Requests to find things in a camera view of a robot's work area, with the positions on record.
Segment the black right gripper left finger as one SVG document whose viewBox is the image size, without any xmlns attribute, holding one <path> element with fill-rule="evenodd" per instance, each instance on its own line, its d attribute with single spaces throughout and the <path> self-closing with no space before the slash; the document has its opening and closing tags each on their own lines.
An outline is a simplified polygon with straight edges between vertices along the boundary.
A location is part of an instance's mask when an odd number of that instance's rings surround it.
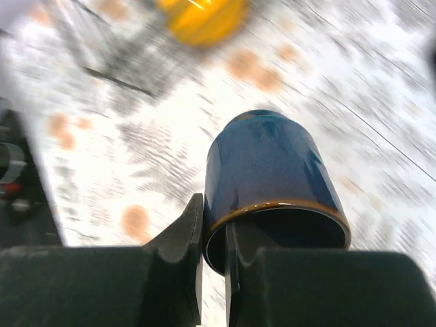
<svg viewBox="0 0 436 327">
<path fill-rule="evenodd" d="M 203 197 L 141 247 L 1 252 L 2 326 L 197 326 Z"/>
</svg>

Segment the dark blue mug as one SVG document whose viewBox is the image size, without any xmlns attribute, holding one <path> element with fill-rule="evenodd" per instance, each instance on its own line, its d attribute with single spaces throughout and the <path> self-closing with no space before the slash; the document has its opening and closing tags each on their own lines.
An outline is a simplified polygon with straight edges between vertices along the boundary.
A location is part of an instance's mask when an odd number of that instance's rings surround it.
<svg viewBox="0 0 436 327">
<path fill-rule="evenodd" d="M 251 222 L 281 247 L 339 248 L 351 231 L 311 134 L 272 110 L 234 117 L 208 151 L 204 257 L 225 270 L 225 227 Z"/>
</svg>

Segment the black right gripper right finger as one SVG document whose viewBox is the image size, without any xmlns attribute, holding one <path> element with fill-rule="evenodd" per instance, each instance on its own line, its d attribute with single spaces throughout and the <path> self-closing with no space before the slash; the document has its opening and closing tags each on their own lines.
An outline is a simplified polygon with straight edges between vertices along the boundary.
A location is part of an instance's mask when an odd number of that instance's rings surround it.
<svg viewBox="0 0 436 327">
<path fill-rule="evenodd" d="M 423 272 L 395 252 L 280 247 L 252 223 L 225 231 L 229 326 L 434 326 Z"/>
</svg>

